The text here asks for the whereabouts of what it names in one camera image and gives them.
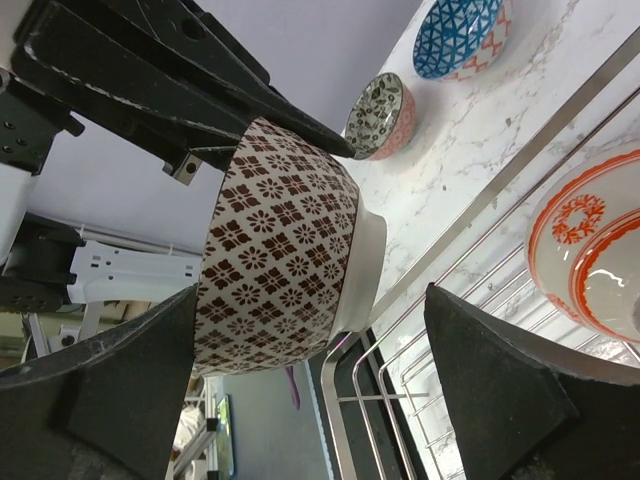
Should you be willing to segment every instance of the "black metal bracket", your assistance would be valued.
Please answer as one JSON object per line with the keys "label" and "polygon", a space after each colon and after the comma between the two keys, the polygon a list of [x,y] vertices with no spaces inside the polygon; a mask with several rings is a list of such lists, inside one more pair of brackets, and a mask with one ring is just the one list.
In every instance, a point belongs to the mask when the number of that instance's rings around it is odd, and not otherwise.
{"label": "black metal bracket", "polygon": [[82,245],[72,227],[27,213],[0,276],[0,306],[45,313],[69,303],[67,286],[75,282],[69,270]]}
{"label": "black metal bracket", "polygon": [[13,72],[164,160],[189,156],[226,170],[259,116],[329,153],[337,133],[269,86],[269,75],[191,0],[36,0],[16,32]]}
{"label": "black metal bracket", "polygon": [[62,130],[80,135],[84,126],[68,107],[18,82],[0,77],[0,163],[38,175],[53,139]]}

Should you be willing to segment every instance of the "red floral pattern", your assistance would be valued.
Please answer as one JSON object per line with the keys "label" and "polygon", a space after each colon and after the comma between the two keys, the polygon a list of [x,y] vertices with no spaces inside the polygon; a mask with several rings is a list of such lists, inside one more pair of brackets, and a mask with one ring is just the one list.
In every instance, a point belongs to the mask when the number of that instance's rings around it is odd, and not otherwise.
{"label": "red floral pattern", "polygon": [[[605,203],[600,197],[589,194],[578,195],[560,207],[553,218],[551,234],[558,243],[578,243],[596,231],[604,210]],[[574,213],[582,213],[583,217],[578,225],[570,226],[569,218]]]}
{"label": "red floral pattern", "polygon": [[331,340],[359,191],[330,155],[256,120],[207,237],[195,353],[204,373],[298,363]]}
{"label": "red floral pattern", "polygon": [[411,90],[402,86],[402,107],[400,115],[396,121],[389,138],[382,144],[380,149],[373,154],[372,160],[382,160],[388,158],[402,147],[404,147],[411,137],[416,125],[416,101]]}
{"label": "red floral pattern", "polygon": [[511,0],[506,0],[500,12],[493,30],[487,35],[481,47],[473,54],[465,64],[457,71],[444,77],[445,80],[464,80],[476,73],[480,73],[491,65],[502,53],[505,42],[511,32],[513,23],[513,4]]}

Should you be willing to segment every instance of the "blue patterned bowl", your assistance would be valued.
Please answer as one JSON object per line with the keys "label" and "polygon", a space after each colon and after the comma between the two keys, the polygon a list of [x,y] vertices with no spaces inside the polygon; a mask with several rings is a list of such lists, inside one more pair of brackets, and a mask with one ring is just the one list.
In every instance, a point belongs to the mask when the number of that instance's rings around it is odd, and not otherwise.
{"label": "blue patterned bowl", "polygon": [[511,0],[436,0],[413,47],[422,78],[463,80],[487,68],[503,50]]}

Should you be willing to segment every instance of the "bowl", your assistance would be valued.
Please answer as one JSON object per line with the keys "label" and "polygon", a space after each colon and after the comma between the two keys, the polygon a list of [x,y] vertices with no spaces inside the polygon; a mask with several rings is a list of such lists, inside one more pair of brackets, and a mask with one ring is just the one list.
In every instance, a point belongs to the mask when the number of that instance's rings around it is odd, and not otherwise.
{"label": "bowl", "polygon": [[356,150],[356,160],[381,160],[404,147],[416,124],[411,91],[395,73],[371,80],[351,109],[345,138]]}
{"label": "bowl", "polygon": [[609,151],[564,176],[529,227],[536,285],[570,319],[640,341],[640,144]]}
{"label": "bowl", "polygon": [[429,80],[464,80],[502,53],[513,18],[511,0],[436,0],[413,47],[413,66]]}
{"label": "bowl", "polygon": [[368,327],[386,223],[331,155],[255,120],[225,174],[199,279],[195,363],[236,374],[299,363]]}

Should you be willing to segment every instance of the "orange and white bowl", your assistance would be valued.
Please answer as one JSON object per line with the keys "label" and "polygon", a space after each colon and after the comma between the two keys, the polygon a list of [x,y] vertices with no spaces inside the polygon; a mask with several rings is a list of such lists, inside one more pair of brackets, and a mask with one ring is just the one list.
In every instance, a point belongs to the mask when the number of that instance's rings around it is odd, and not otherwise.
{"label": "orange and white bowl", "polygon": [[588,160],[540,202],[526,239],[536,285],[569,318],[640,341],[640,144]]}

